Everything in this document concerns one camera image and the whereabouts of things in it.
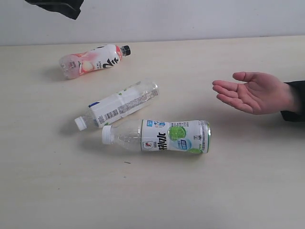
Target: finger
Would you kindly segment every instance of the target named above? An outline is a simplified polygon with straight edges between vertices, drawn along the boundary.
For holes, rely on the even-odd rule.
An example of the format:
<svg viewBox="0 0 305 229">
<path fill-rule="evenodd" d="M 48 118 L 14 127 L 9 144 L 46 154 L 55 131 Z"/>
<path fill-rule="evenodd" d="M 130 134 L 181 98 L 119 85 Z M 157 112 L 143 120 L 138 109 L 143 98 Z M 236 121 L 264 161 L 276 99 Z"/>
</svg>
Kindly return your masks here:
<svg viewBox="0 0 305 229">
<path fill-rule="evenodd" d="M 232 83 L 228 81 L 223 81 L 223 80 L 215 80 L 212 83 L 214 86 L 221 86 L 229 91 L 237 91 L 238 84 L 237 83 Z"/>
<path fill-rule="evenodd" d="M 228 97 L 231 97 L 231 98 L 238 98 L 238 94 L 237 92 L 234 92 L 234 91 L 229 91 L 221 86 L 214 86 L 213 87 L 213 90 L 218 92 L 219 94 L 224 94 Z"/>
<path fill-rule="evenodd" d="M 257 73 L 240 72 L 240 73 L 234 73 L 233 78 L 243 82 L 250 82 L 256 75 Z"/>
<path fill-rule="evenodd" d="M 222 101 L 225 104 L 230 105 L 231 107 L 234 107 L 237 110 L 253 114 L 252 107 L 247 104 L 244 104 L 240 99 L 230 98 L 223 94 L 218 94 L 217 99 L 219 99 L 220 101 Z"/>
</svg>

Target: plastic bottle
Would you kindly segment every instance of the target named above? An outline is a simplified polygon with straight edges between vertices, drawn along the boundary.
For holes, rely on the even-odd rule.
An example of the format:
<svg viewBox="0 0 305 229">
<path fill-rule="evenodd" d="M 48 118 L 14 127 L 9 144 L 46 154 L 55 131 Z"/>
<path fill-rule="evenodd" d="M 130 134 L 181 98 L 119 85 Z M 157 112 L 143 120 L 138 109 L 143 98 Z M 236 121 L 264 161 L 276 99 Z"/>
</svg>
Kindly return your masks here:
<svg viewBox="0 0 305 229">
<path fill-rule="evenodd" d="M 130 54 L 128 45 L 119 47 L 107 44 L 88 52 L 66 55 L 59 60 L 59 64 L 66 79 L 74 79 L 85 73 L 113 67 L 123 56 Z"/>
<path fill-rule="evenodd" d="M 78 129 L 89 126 L 103 128 L 149 105 L 159 95 L 156 83 L 145 79 L 122 91 L 89 105 L 88 112 L 75 119 Z"/>
<path fill-rule="evenodd" d="M 207 153 L 211 129 L 207 121 L 159 122 L 129 120 L 118 127 L 107 125 L 102 130 L 102 142 L 118 144 L 130 151 L 187 151 Z"/>
</svg>

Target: hand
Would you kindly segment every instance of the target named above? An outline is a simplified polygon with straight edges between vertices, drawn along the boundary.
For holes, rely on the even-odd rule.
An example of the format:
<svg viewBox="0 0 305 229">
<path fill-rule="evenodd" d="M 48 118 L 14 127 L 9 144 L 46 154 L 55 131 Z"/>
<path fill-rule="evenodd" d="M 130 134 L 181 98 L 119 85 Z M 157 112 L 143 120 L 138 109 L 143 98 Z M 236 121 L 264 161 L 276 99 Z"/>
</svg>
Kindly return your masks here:
<svg viewBox="0 0 305 229">
<path fill-rule="evenodd" d="M 233 78 L 246 83 L 222 80 L 213 82 L 213 90 L 222 102 L 254 115 L 279 111 L 298 112 L 300 102 L 294 90 L 273 75 L 266 73 L 234 73 Z"/>
</svg>

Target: bottle label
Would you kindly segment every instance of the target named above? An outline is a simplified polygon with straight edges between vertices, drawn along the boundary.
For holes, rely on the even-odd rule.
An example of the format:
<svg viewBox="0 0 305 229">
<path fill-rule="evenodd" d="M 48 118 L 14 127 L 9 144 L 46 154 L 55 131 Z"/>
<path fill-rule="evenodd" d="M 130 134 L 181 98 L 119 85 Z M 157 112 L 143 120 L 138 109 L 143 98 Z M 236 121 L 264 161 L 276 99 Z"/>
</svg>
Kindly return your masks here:
<svg viewBox="0 0 305 229">
<path fill-rule="evenodd" d="M 142 151 L 174 150 L 207 153 L 208 133 L 205 121 L 159 122 L 143 120 Z"/>
<path fill-rule="evenodd" d="M 70 66 L 71 68 L 78 67 L 80 75 L 103 68 L 113 67 L 122 59 L 120 47 L 114 44 L 107 44 L 88 52 L 72 55 L 79 57 L 79 60 L 78 63 L 70 63 Z"/>
<path fill-rule="evenodd" d="M 99 128 L 110 125 L 145 107 L 147 101 L 158 95 L 156 89 L 147 93 L 138 91 L 135 86 L 140 83 L 138 82 L 116 94 L 89 105 L 91 113 L 95 118 L 94 123 Z"/>
</svg>

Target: table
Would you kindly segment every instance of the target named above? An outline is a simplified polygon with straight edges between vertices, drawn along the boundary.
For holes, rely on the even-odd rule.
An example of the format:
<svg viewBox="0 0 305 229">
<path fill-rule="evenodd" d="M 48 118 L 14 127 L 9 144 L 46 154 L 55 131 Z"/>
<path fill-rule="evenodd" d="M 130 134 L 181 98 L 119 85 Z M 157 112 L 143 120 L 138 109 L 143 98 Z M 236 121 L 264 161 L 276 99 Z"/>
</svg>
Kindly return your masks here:
<svg viewBox="0 0 305 229">
<path fill-rule="evenodd" d="M 0 47 L 0 227 L 301 228 L 305 125 L 234 110 L 212 81 L 236 71 L 302 80 L 305 37 L 126 44 L 117 66 L 74 80 L 58 60 L 100 44 Z M 126 152 L 103 146 L 100 129 L 77 130 L 88 104 L 143 78 L 160 97 L 124 121 L 208 120 L 208 154 Z"/>
</svg>

